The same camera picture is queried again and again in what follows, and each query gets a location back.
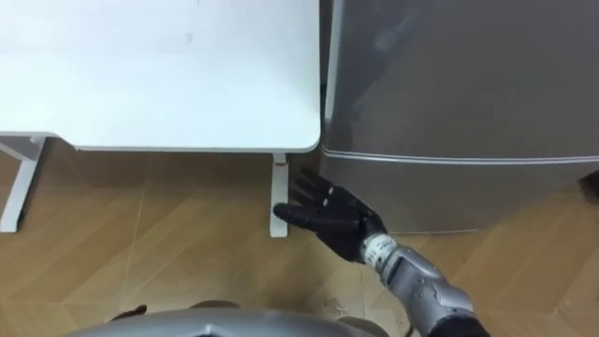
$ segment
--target table leg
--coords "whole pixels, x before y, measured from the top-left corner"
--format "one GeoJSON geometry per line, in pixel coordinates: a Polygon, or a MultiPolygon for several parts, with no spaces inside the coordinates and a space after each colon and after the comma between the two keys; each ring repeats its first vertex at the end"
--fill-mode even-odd
{"type": "Polygon", "coordinates": [[[8,194],[7,204],[0,219],[0,232],[17,231],[22,207],[36,173],[37,161],[45,138],[0,137],[0,150],[21,160],[19,172],[8,194]]]}
{"type": "Polygon", "coordinates": [[[287,236],[287,223],[272,214],[272,207],[289,200],[289,162],[286,154],[272,155],[272,186],[270,188],[270,236],[287,236]]]}

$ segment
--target floor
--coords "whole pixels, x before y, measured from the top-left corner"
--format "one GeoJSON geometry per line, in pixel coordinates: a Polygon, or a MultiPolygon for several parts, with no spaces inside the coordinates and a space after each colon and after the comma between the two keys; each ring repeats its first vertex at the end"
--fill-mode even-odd
{"type": "MultiPolygon", "coordinates": [[[[0,157],[2,198],[15,169],[0,157]]],[[[299,229],[269,237],[269,192],[268,155],[86,153],[52,141],[22,230],[0,235],[0,335],[57,336],[142,303],[155,312],[209,299],[363,316],[402,335],[404,312],[372,271],[299,229]]],[[[398,239],[471,294],[493,336],[599,331],[599,205],[575,186],[475,233],[398,239]]]]}

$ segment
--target table top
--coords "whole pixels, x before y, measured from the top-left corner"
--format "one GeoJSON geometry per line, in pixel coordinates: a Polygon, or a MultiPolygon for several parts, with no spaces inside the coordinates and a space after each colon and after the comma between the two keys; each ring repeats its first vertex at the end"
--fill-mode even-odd
{"type": "Polygon", "coordinates": [[[307,152],[318,60],[318,0],[0,0],[0,134],[307,152]]]}

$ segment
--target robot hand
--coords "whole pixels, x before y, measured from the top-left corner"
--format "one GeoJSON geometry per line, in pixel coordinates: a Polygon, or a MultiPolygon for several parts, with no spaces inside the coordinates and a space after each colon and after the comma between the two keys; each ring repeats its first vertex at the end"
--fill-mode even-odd
{"type": "Polygon", "coordinates": [[[313,231],[342,258],[373,267],[421,336],[489,337],[468,295],[421,254],[388,236],[363,201],[309,170],[300,173],[296,185],[292,198],[299,205],[277,204],[274,214],[313,231]]]}
{"type": "Polygon", "coordinates": [[[333,252],[347,261],[364,263],[362,245],[375,234],[387,234],[381,218],[346,189],[303,169],[292,198],[299,205],[277,204],[276,216],[309,229],[333,252]]]}

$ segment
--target refrigerator door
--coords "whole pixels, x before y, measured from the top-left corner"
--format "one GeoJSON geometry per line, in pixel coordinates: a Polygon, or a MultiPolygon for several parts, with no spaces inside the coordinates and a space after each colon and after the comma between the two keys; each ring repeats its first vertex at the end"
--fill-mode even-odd
{"type": "Polygon", "coordinates": [[[492,225],[599,163],[431,165],[325,154],[323,174],[373,207],[395,233],[444,233],[492,225]]]}
{"type": "Polygon", "coordinates": [[[332,41],[330,152],[599,154],[598,1],[336,1],[332,41]]]}

